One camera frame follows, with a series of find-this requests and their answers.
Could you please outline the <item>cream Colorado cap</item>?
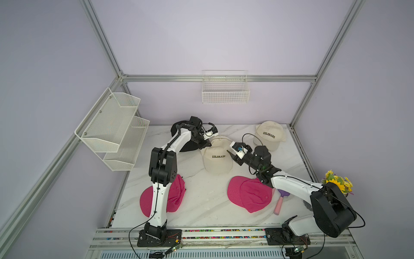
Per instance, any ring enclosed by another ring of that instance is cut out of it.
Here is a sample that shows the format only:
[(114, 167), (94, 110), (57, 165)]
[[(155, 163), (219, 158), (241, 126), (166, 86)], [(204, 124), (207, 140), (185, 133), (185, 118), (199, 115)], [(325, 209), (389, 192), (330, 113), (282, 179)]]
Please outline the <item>cream Colorado cap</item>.
[(286, 141), (286, 133), (282, 125), (266, 121), (256, 127), (253, 143), (257, 146), (266, 146), (269, 151), (276, 151), (282, 142)]

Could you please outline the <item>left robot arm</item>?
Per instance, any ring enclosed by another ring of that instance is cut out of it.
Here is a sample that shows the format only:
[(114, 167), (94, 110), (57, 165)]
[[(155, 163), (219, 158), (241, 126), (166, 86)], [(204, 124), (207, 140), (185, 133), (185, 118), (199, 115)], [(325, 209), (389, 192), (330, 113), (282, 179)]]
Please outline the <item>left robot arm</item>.
[(164, 146), (152, 149), (149, 176), (153, 184), (153, 196), (149, 220), (144, 225), (144, 236), (156, 240), (167, 236), (168, 193), (178, 175), (177, 154), (182, 150), (193, 151), (210, 147), (210, 138), (216, 136), (218, 130), (213, 123), (207, 124), (209, 129), (194, 116), (177, 122), (171, 128), (171, 139)]

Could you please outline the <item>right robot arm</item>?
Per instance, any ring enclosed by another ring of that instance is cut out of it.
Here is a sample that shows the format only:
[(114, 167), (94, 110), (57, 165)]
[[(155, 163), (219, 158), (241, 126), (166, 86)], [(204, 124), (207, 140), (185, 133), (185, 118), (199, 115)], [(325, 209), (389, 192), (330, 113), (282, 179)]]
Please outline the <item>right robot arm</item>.
[(295, 236), (322, 232), (329, 237), (338, 237), (358, 217), (340, 188), (296, 178), (271, 164), (271, 154), (266, 146), (253, 150), (244, 142), (232, 142), (235, 152), (232, 159), (239, 165), (246, 164), (254, 170), (261, 184), (294, 195), (311, 205), (312, 215), (293, 216), (284, 225)]

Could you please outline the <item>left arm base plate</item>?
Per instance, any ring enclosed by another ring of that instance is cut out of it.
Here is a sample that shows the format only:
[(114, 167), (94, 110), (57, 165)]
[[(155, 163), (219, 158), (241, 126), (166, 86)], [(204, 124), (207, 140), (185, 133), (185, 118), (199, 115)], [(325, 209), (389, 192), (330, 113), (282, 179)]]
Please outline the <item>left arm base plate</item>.
[(137, 241), (138, 247), (163, 247), (169, 248), (179, 243), (182, 239), (181, 229), (167, 229), (161, 234), (160, 238), (148, 234), (145, 230), (139, 232), (139, 238)]

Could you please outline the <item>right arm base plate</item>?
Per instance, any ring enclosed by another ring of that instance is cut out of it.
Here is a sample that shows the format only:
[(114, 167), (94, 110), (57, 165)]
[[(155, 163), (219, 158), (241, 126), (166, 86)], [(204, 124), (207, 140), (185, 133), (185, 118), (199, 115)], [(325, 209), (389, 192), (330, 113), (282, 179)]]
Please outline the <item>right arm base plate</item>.
[(265, 236), (269, 246), (310, 245), (308, 235), (296, 236), (287, 228), (265, 228)]

